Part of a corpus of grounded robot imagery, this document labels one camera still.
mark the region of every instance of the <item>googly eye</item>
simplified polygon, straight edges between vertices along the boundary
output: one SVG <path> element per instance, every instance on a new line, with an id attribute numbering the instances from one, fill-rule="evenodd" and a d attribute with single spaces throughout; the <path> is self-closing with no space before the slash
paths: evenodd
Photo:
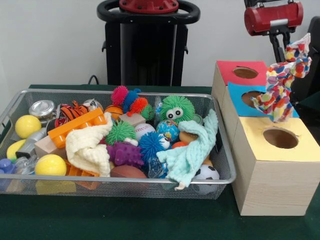
<path id="1" fill-rule="evenodd" d="M 163 138 L 159 141 L 160 145 L 164 148 L 164 149 L 168 149 L 170 147 L 170 142 L 168 140 L 168 138 L 165 137 L 165 135 L 160 134 L 161 136 L 163 136 Z"/>
<path id="2" fill-rule="evenodd" d="M 173 109 L 170 109 L 166 112 L 166 118 L 170 120 L 175 120 L 177 118 L 176 113 Z"/>
<path id="3" fill-rule="evenodd" d="M 184 111 L 182 110 L 182 108 L 180 107 L 175 107 L 174 109 L 172 109 L 173 112 L 176 115 L 176 119 L 181 118 L 184 115 Z"/>

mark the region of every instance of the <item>light blue washcloth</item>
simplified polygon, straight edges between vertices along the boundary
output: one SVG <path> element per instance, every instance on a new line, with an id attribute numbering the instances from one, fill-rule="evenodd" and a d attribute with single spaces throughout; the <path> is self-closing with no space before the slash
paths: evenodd
<path id="1" fill-rule="evenodd" d="M 190 142 L 188 146 L 156 153 L 161 163 L 167 163 L 168 175 L 166 178 L 179 183 L 179 186 L 174 188 L 175 190 L 182 190 L 189 186 L 192 178 L 216 143 L 218 132 L 216 112 L 210 109 L 203 122 L 204 126 L 199 125 L 194 120 L 180 122 L 179 130 L 197 134 L 197 140 Z"/>

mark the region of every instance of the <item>hole in box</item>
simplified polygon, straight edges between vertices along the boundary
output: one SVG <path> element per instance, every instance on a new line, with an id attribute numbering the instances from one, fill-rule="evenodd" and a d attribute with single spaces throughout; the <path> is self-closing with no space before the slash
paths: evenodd
<path id="1" fill-rule="evenodd" d="M 299 143 L 293 132 L 280 127 L 265 129 L 263 136 L 268 143 L 281 149 L 292 149 Z"/>
<path id="2" fill-rule="evenodd" d="M 256 70 L 245 66 L 236 67 L 233 69 L 233 73 L 242 79 L 254 79 L 258 76 L 258 72 Z"/>
<path id="3" fill-rule="evenodd" d="M 248 92 L 242 94 L 241 99 L 246 105 L 255 109 L 254 102 L 250 98 L 251 97 L 256 98 L 257 96 L 264 94 L 264 93 L 265 92 L 262 92 L 262 91 L 248 91 Z"/>

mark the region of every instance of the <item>wooden stacked boxes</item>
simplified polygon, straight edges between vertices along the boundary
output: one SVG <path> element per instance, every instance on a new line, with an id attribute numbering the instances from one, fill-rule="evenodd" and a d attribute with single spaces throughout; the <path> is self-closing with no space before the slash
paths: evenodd
<path id="1" fill-rule="evenodd" d="M 296 112 L 274 123 L 252 106 L 266 71 L 263 62 L 216 64 L 212 95 L 235 161 L 232 187 L 243 216 L 302 216 L 320 181 L 320 147 Z"/>

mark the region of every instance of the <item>green puffer ball with eyes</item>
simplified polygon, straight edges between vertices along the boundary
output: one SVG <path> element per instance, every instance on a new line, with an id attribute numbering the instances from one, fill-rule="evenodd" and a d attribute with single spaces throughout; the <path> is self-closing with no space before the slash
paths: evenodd
<path id="1" fill-rule="evenodd" d="M 161 121 L 173 120 L 177 124 L 182 121 L 190 121 L 195 116 L 195 107 L 184 96 L 171 95 L 162 101 L 160 112 Z"/>

